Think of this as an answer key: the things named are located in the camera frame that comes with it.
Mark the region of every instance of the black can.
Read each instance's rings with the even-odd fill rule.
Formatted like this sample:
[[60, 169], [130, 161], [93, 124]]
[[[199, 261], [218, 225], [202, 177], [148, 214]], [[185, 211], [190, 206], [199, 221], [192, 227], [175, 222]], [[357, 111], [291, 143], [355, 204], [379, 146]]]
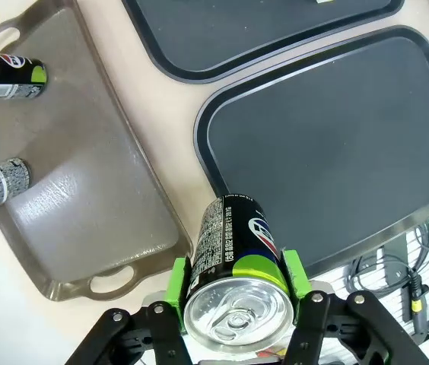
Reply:
[[188, 333], [215, 351], [266, 348], [291, 324], [293, 309], [260, 205], [232, 194], [202, 218], [188, 290]]
[[38, 59], [0, 54], [0, 99], [37, 97], [47, 83]]

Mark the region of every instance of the black tray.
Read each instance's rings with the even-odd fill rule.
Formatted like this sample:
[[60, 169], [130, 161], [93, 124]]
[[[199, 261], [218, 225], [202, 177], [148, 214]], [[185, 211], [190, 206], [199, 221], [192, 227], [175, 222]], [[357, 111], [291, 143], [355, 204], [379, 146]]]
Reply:
[[213, 81], [297, 44], [397, 12], [404, 0], [123, 0], [152, 61]]
[[195, 147], [217, 195], [251, 195], [328, 271], [429, 218], [429, 43], [392, 27], [226, 87]]

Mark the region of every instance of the screw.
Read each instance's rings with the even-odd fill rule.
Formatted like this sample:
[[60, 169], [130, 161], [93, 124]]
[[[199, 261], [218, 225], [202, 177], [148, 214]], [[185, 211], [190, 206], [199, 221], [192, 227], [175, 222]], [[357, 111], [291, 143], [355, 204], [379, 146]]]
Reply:
[[356, 304], [363, 304], [363, 303], [364, 303], [364, 301], [365, 301], [365, 297], [364, 297], [363, 295], [357, 295], [357, 296], [354, 298], [354, 302], [355, 302]]
[[164, 307], [161, 306], [160, 304], [154, 307], [154, 312], [156, 312], [156, 314], [162, 313], [163, 311], [164, 311]]
[[314, 303], [319, 303], [319, 302], [322, 302], [323, 301], [323, 296], [321, 295], [321, 294], [319, 294], [319, 293], [316, 293], [316, 294], [314, 294], [313, 295], [313, 297], [311, 298], [311, 300], [314, 302]]
[[113, 321], [120, 322], [122, 320], [123, 316], [121, 313], [115, 313], [113, 314]]

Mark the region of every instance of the can pull tab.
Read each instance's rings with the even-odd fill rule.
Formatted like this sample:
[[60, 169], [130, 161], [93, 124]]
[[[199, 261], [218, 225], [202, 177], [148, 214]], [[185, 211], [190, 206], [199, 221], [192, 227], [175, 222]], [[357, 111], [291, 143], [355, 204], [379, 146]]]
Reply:
[[211, 334], [220, 341], [233, 341], [256, 321], [256, 314], [247, 308], [231, 308], [211, 325]]

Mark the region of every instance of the dark gray tray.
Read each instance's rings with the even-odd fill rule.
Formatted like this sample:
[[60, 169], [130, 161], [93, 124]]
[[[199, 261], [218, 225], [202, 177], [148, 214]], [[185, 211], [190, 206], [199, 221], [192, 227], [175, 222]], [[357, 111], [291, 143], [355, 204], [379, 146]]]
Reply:
[[404, 0], [123, 0], [152, 61], [213, 81], [298, 44], [397, 12]]
[[[97, 54], [75, 0], [39, 0], [0, 24], [20, 38], [3, 52], [46, 64], [32, 100], [0, 100], [0, 161], [24, 158], [33, 186], [0, 208], [0, 228], [51, 300], [111, 300], [172, 268], [192, 246], [157, 181]], [[108, 293], [94, 276], [130, 266]]]
[[226, 87], [195, 146], [217, 195], [260, 202], [313, 277], [429, 218], [429, 43], [394, 27]]

